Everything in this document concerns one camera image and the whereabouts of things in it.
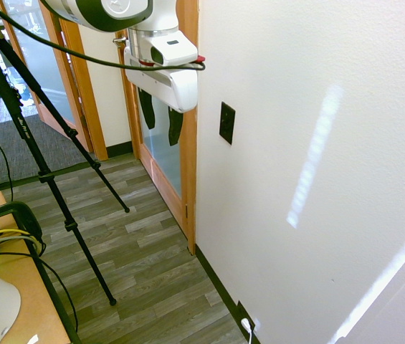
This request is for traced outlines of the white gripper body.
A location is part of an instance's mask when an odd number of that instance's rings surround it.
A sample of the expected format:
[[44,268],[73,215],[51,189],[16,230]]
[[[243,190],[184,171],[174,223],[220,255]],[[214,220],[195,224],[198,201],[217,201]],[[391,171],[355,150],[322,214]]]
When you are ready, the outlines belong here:
[[128,80],[141,90],[185,113],[198,102],[198,75],[195,70],[126,70]]

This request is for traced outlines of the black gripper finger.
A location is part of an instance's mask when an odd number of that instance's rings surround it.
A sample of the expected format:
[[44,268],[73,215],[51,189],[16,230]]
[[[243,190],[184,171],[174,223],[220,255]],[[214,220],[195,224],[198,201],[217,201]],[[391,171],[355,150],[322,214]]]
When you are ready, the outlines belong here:
[[178,143],[181,130],[184,122],[184,114],[168,107],[169,129],[168,129],[168,141],[170,146],[174,146]]
[[156,116],[153,109],[153,97],[151,94],[140,88],[138,89],[138,96],[146,125],[149,130],[152,130],[156,125]]

